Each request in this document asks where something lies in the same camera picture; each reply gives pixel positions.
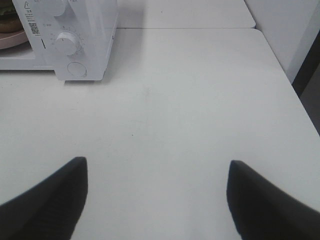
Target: black object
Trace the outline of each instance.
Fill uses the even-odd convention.
[[[292,86],[300,98],[320,64],[320,31],[316,36]]]
[[[0,206],[0,240],[69,240],[87,193],[87,160],[76,157]]]
[[[243,240],[320,240],[320,214],[242,161],[232,161],[227,201]]]

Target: white countertop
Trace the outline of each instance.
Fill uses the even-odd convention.
[[[0,203],[87,157],[73,240],[240,239],[234,159],[320,211],[319,135],[255,29],[119,29],[102,82],[2,71],[0,129]]]
[[[118,0],[119,28],[254,28],[244,0]]]

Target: qr code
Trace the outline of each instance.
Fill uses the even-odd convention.
[[[32,34],[34,34],[34,35],[40,35],[38,26],[37,26],[37,24],[36,24],[35,22],[34,22],[34,23],[29,23],[29,25],[30,25]]]

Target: round button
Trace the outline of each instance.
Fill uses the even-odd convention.
[[[58,17],[65,13],[68,0],[42,0],[41,2],[48,14]]]
[[[70,32],[62,32],[55,40],[55,47],[60,53],[70,56],[75,54],[81,45],[75,35]]]
[[[84,77],[87,74],[86,67],[79,62],[69,63],[68,71],[75,77]]]

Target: white knob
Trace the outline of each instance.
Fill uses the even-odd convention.
[[[68,0],[42,0],[41,2],[48,14],[58,17],[65,13]]]
[[[55,40],[55,47],[62,54],[69,56],[75,54],[81,45],[77,36],[70,32],[62,32]]]

